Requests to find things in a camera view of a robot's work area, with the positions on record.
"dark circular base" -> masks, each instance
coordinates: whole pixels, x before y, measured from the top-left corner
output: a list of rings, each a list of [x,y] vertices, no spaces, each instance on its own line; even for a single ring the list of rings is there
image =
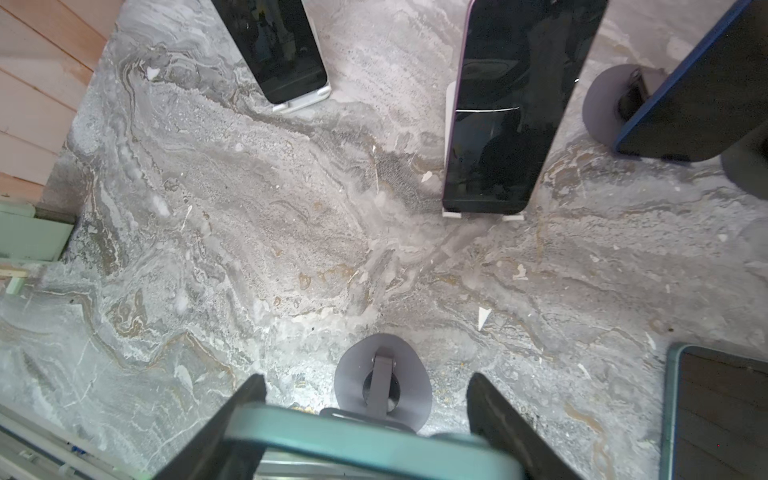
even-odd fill
[[[768,121],[765,121],[720,154],[728,180],[762,200],[768,200],[767,141]]]
[[[621,128],[626,123],[618,111],[618,102],[629,91],[631,76],[641,69],[646,84],[658,85],[666,77],[661,70],[640,65],[616,65],[594,79],[581,108],[581,118],[587,132],[596,141],[613,147]]]
[[[342,355],[333,377],[333,391],[339,408],[366,413],[366,379],[373,371],[373,357],[381,347],[390,349],[395,360],[392,376],[396,383],[393,382],[389,387],[391,410],[387,413],[387,419],[418,431],[432,411],[432,385],[413,348],[405,340],[388,333],[366,337]]]

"phone mount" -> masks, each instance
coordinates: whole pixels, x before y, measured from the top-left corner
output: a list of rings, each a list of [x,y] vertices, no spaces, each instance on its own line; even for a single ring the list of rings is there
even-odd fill
[[[581,109],[592,138],[612,148],[624,124],[666,78],[664,70],[642,65],[616,65],[599,74]]]
[[[432,411],[432,384],[419,355],[388,333],[368,336],[344,352],[333,391],[340,410],[324,409],[320,415],[417,432]]]
[[[445,88],[445,150],[443,151],[443,158],[445,159],[444,168],[446,171],[448,170],[448,149],[451,140],[451,125],[453,125],[453,106],[456,104],[457,94],[456,80],[454,80]],[[442,216],[443,218],[461,218],[462,213],[449,212],[443,208]],[[525,217],[522,212],[517,215],[502,215],[502,221],[504,222],[513,220],[525,220]]]
[[[761,200],[768,200],[768,121],[720,154],[728,180]]]
[[[316,104],[319,101],[323,101],[330,97],[330,95],[331,86],[330,84],[326,84],[325,87],[322,87],[319,90],[311,91],[310,93],[302,95],[301,97],[297,97],[292,100],[288,100],[285,103],[275,105],[272,107],[272,112],[276,114],[289,114],[299,110],[300,108],[308,107],[311,104]]]

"phone edge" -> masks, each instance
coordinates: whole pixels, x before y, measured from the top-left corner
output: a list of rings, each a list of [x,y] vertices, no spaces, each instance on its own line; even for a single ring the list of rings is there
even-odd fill
[[[693,343],[673,343],[667,352],[664,375],[664,405],[661,420],[661,464],[659,480],[672,480],[674,467],[674,435],[677,421],[677,392],[680,385],[680,358]]]

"gray marble surface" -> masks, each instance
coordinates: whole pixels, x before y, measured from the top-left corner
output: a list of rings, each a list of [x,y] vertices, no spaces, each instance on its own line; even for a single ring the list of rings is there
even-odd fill
[[[502,223],[440,216],[466,0],[307,0],[334,92],[288,118],[208,0],[127,0],[45,193],[81,221],[0,300],[0,395],[154,472],[248,375],[334,406],[342,353],[395,333],[432,379],[423,433],[466,431],[479,371],[585,478],[654,477],[667,347],[768,356],[768,204],[717,159],[612,158],[581,101],[608,66],[674,68],[729,4],[613,0]]]

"phone screen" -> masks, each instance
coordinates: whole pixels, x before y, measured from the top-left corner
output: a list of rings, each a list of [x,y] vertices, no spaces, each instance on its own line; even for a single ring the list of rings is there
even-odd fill
[[[677,375],[673,455],[662,478],[765,478],[768,363],[688,346]]]
[[[264,96],[273,104],[328,83],[301,0],[213,0]]]
[[[622,127],[622,154],[716,157],[768,118],[768,2],[739,0]]]
[[[607,0],[475,0],[449,139],[443,207],[525,208]]]

